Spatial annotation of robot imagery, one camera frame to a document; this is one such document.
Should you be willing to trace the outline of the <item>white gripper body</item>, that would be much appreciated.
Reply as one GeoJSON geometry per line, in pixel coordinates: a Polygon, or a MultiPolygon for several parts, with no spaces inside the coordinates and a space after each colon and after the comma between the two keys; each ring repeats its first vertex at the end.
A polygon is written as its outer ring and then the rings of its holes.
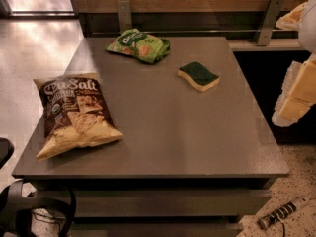
{"type": "Polygon", "coordinates": [[[300,45],[311,53],[316,52],[316,0],[308,0],[299,23],[300,45]]]}

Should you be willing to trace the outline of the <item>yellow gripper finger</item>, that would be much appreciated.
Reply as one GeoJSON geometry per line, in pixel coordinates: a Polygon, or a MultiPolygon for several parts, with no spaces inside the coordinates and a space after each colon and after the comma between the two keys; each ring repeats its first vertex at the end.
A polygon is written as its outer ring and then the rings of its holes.
{"type": "Polygon", "coordinates": [[[280,17],[276,21],[276,27],[279,29],[282,29],[282,30],[287,30],[287,31],[297,31],[299,29],[299,23],[301,20],[301,16],[303,14],[303,11],[304,11],[306,5],[307,5],[307,3],[304,2],[300,5],[298,5],[297,7],[295,7],[289,13],[280,17]]]}
{"type": "Polygon", "coordinates": [[[279,127],[289,127],[316,104],[316,60],[304,63],[293,61],[286,71],[272,122],[279,127]]]}

